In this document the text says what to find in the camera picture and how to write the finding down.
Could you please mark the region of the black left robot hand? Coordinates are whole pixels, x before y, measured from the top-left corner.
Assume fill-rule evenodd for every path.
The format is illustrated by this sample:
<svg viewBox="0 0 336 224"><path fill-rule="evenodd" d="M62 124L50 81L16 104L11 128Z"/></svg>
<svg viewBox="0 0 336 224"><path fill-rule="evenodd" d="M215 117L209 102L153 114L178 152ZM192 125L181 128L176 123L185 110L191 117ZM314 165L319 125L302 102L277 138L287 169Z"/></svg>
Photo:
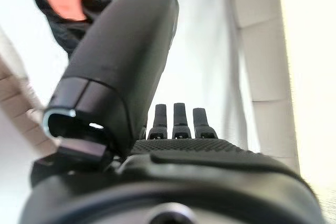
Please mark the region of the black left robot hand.
<svg viewBox="0 0 336 224"><path fill-rule="evenodd" d="M178 19L177 0L116 0L73 53L45 109L58 149L36 160L20 223L324 223L285 164L218 138L203 108L147 115Z"/></svg>

